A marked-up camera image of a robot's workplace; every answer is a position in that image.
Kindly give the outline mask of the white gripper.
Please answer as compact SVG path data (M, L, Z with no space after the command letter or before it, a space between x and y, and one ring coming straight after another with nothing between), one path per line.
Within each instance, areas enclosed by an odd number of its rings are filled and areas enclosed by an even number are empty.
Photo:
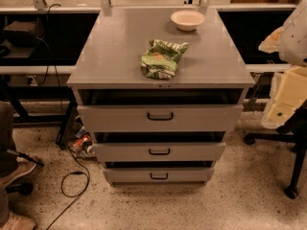
M282 32L282 27L274 30L260 43L258 50L268 54L278 52ZM272 78L270 99L266 104L261 125L268 129L283 126L306 100L306 67L292 66L284 73L275 72Z

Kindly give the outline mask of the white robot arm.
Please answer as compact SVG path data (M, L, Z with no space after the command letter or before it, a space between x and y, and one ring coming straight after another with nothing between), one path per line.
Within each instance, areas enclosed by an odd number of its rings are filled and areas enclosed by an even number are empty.
M307 100L307 0L302 0L284 24L258 46L265 53L277 52L290 64L284 73L274 73L270 99L261 125L275 129L284 126Z

